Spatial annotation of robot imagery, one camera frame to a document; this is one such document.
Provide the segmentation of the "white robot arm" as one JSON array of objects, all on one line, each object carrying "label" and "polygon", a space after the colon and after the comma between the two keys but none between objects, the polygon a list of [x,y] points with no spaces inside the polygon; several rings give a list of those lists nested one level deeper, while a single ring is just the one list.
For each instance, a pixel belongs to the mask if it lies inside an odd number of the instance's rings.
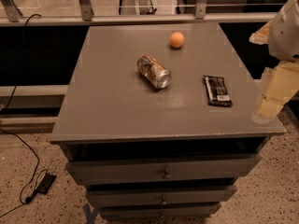
[{"label": "white robot arm", "polygon": [[299,91],[299,0],[288,0],[249,41],[267,44],[269,54],[279,59],[275,68],[266,67],[262,73],[251,116],[254,122],[265,124]]}]

